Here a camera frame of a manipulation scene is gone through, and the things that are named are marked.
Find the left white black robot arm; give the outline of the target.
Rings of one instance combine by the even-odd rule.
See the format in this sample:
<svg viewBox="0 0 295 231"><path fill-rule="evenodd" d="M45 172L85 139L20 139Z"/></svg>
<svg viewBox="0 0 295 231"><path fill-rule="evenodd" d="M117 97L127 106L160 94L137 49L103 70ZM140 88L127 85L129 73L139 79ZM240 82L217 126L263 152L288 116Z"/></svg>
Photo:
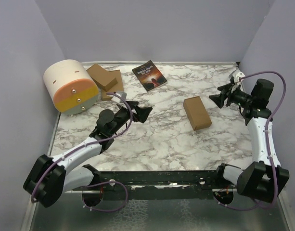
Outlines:
<svg viewBox="0 0 295 231"><path fill-rule="evenodd" d="M54 158L44 154L35 161L23 184L23 189L31 195L31 202L49 207L68 190L81 186L94 190L99 186L100 179L94 169L75 168L106 151L115 138L125 133L120 131L123 126L129 129L133 122L144 123L152 111L152 107L139 107L137 101L124 101L118 108L116 113L102 110L95 129L79 145Z"/></svg>

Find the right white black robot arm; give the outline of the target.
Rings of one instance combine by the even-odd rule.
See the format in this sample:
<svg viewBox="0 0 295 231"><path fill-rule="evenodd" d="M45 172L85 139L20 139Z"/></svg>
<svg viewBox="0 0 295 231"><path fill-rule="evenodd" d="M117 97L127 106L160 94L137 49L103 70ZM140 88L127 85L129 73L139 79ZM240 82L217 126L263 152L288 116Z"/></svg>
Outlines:
<svg viewBox="0 0 295 231"><path fill-rule="evenodd" d="M273 87L272 82L258 79L247 94L231 77L229 84L218 87L220 94L209 97L219 108L232 103L239 106L252 147L252 163L244 170L222 163L214 176L215 184L226 188L232 183L238 194L267 203L273 202L289 180L289 171L281 167L273 144L272 112L267 108Z"/></svg>

